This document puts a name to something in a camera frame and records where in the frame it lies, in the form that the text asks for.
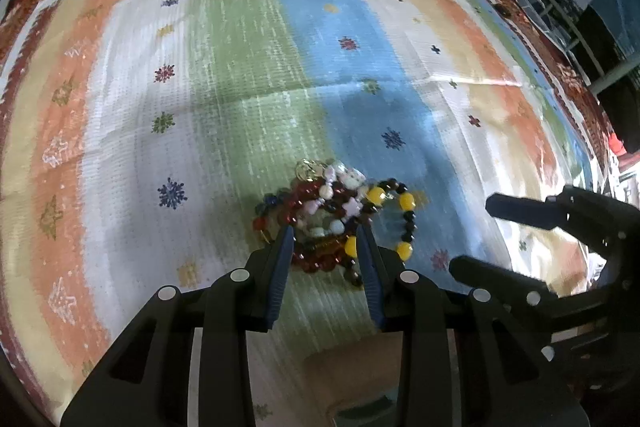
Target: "beaded bracelet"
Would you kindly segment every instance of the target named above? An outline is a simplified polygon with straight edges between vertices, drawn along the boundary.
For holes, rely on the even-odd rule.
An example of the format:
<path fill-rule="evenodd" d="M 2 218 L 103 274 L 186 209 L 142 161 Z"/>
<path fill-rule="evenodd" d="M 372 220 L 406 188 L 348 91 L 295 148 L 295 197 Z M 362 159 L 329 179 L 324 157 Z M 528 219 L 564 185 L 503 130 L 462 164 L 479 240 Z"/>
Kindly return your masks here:
<path fill-rule="evenodd" d="M 398 194 L 406 221 L 396 251 L 402 261 L 409 259 L 416 229 L 415 200 L 404 184 L 390 178 L 370 188 L 361 172 L 347 168 L 341 162 L 327 165 L 300 160 L 296 165 L 296 177 L 299 182 L 292 189 L 281 188 L 276 194 L 264 196 L 262 203 L 255 207 L 256 217 L 252 224 L 265 243 L 272 241 L 267 230 L 268 216 L 272 212 L 277 211 L 279 225 L 296 227 L 294 266 L 314 273 L 319 269 L 329 272 L 340 264 L 346 269 L 345 279 L 356 286 L 362 285 L 362 278 L 354 269 L 354 234 L 359 223 L 371 222 L 372 214 L 377 213 L 386 200 L 394 199 L 392 191 Z M 331 215 L 327 228 L 313 223 L 318 221 L 319 210 Z"/>

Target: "orange stripe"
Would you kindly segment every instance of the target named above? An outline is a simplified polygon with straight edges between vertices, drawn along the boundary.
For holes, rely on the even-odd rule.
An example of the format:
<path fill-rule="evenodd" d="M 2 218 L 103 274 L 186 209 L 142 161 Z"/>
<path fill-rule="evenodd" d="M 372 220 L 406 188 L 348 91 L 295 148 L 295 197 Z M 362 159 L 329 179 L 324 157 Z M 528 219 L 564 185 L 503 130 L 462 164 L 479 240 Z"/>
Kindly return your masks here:
<path fill-rule="evenodd" d="M 87 121 L 87 83 L 100 36 L 118 1 L 86 0 L 69 31 L 42 92 L 40 119 L 44 123 L 31 164 L 37 186 L 32 283 L 42 296 L 42 314 L 60 353 L 73 369 L 76 384 L 82 381 L 83 364 L 86 369 L 97 362 L 109 346 L 84 281 L 78 180 Z"/>
<path fill-rule="evenodd" d="M 458 26 L 460 34 L 466 37 L 473 53 L 478 57 L 482 69 L 488 78 L 504 78 L 514 80 L 511 71 L 498 57 L 494 47 L 488 41 L 476 22 L 454 0 L 436 0 L 440 10 L 451 23 Z M 529 157 L 539 169 L 539 175 L 548 186 L 555 186 L 558 179 L 558 163 L 554 155 L 540 120 L 533 112 L 522 90 L 514 86 L 477 86 L 468 84 L 469 98 L 474 102 L 486 99 L 486 90 L 498 98 L 507 110 L 507 117 L 500 122 L 504 131 L 514 132 L 522 142 Z"/>

